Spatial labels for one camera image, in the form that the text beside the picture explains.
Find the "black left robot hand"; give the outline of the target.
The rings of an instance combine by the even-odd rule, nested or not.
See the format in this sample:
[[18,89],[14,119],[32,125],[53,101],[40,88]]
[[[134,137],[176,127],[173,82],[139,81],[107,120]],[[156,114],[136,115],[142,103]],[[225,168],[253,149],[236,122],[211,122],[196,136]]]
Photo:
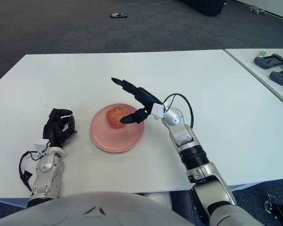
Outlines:
[[73,112],[67,109],[53,108],[44,125],[42,138],[50,141],[50,147],[62,148],[76,133]]

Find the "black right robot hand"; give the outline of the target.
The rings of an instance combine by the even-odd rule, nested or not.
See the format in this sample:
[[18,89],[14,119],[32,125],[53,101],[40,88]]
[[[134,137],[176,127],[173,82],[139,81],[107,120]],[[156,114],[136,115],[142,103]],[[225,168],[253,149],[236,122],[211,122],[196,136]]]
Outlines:
[[152,95],[142,87],[137,88],[126,80],[120,80],[117,78],[111,79],[115,84],[121,86],[124,91],[132,94],[134,98],[144,106],[143,108],[136,110],[134,113],[121,118],[120,122],[122,124],[139,124],[147,119],[147,117],[151,114],[151,110],[154,104],[162,104],[159,99],[157,99],[154,95]]

